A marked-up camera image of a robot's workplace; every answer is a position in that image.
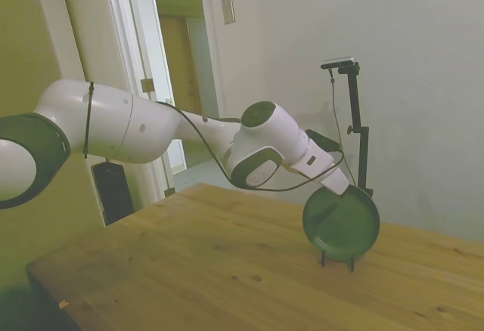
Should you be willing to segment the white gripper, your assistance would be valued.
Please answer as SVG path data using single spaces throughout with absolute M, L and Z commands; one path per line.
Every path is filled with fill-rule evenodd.
M 316 144 L 309 144 L 304 155 L 290 165 L 290 169 L 314 178 L 314 181 L 336 195 L 342 195 L 349 186 L 348 178 L 336 164 L 334 158 Z

